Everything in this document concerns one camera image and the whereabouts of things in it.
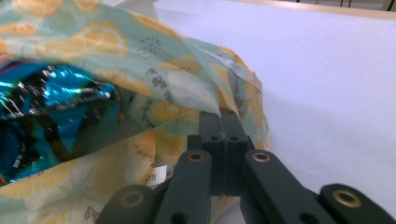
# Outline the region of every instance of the screw hole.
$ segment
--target screw hole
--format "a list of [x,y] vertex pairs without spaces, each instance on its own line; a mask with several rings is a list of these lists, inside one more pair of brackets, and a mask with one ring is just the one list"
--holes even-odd
[[184,213],[174,213],[171,217],[172,224],[187,224],[189,222],[189,217]]
[[300,220],[304,224],[319,224],[318,220],[314,216],[308,213],[301,213]]
[[348,190],[337,189],[332,193],[332,196],[337,202],[347,207],[357,208],[361,206],[361,199]]
[[270,160],[270,157],[262,152],[254,153],[253,159],[259,162],[266,162]]
[[137,191],[132,191],[125,194],[121,199],[121,204],[124,207],[135,207],[141,204],[144,200],[144,195]]
[[204,155],[202,155],[199,152],[195,152],[195,153],[192,153],[192,154],[189,155],[189,160],[190,161],[198,162],[198,161],[202,161],[203,159],[204,159]]

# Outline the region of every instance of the white table surface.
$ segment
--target white table surface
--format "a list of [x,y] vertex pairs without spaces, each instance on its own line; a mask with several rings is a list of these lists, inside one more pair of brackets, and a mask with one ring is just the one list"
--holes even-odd
[[[271,150],[306,188],[346,184],[396,217],[396,17],[209,0],[156,8],[257,73]],[[217,223],[244,223],[238,210]]]

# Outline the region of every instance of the black mechanical linkage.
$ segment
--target black mechanical linkage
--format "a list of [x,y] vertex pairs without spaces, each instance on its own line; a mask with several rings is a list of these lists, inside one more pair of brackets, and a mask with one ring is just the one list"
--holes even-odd
[[305,189],[271,152],[256,150],[239,118],[201,112],[200,135],[172,178],[156,189],[129,186],[117,192],[96,223],[208,224],[211,196],[238,196],[247,224],[396,224],[359,191],[330,185]]

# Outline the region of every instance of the crumpled wrapper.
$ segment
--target crumpled wrapper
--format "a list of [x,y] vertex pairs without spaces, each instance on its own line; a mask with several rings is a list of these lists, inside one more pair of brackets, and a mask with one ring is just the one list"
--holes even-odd
[[[146,16],[87,0],[1,1],[0,54],[67,63],[136,92],[103,147],[0,188],[0,223],[94,223],[153,167],[172,175],[200,111],[231,109],[255,147],[269,149],[255,74],[231,50]],[[213,200],[213,220],[232,200]]]

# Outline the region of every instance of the crumpled plastic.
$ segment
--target crumpled plastic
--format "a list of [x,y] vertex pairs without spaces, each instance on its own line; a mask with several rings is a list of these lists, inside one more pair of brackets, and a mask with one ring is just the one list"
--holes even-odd
[[[255,147],[269,149],[255,74],[231,50],[146,16],[86,0],[1,1],[0,54],[70,64],[136,92],[103,147],[0,188],[1,223],[94,223],[153,167],[172,175],[200,111],[231,109]],[[213,220],[231,200],[214,200]]]
[[70,65],[0,55],[0,178],[15,182],[99,149],[133,97],[120,91]]

